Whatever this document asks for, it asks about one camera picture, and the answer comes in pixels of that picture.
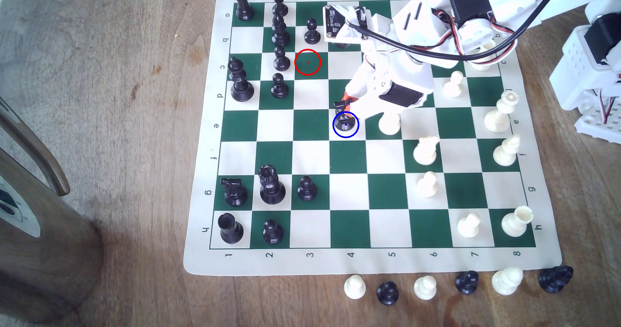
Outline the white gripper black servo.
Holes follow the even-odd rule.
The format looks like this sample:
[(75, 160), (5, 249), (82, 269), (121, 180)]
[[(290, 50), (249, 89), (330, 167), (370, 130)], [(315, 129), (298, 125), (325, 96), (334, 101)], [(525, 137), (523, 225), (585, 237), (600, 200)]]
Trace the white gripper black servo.
[(349, 105), (361, 97), (360, 120), (379, 113), (400, 115), (424, 104), (433, 91), (428, 63), (412, 60), (404, 50), (377, 50), (374, 45), (361, 49), (371, 71), (357, 71), (342, 98)]

